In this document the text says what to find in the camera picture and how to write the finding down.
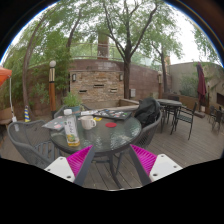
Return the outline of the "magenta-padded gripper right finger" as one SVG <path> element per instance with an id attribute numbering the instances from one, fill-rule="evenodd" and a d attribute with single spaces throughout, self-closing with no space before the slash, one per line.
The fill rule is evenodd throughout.
<path id="1" fill-rule="evenodd" d="M 167 155 L 155 155 L 133 144 L 130 145 L 129 153 L 143 186 L 182 169 Z"/>

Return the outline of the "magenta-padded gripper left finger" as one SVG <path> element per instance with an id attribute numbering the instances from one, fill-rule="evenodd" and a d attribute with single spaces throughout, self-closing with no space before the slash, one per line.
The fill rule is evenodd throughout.
<path id="1" fill-rule="evenodd" d="M 90 145 L 68 157 L 58 157 L 45 171 L 82 186 L 94 155 L 94 147 Z"/>

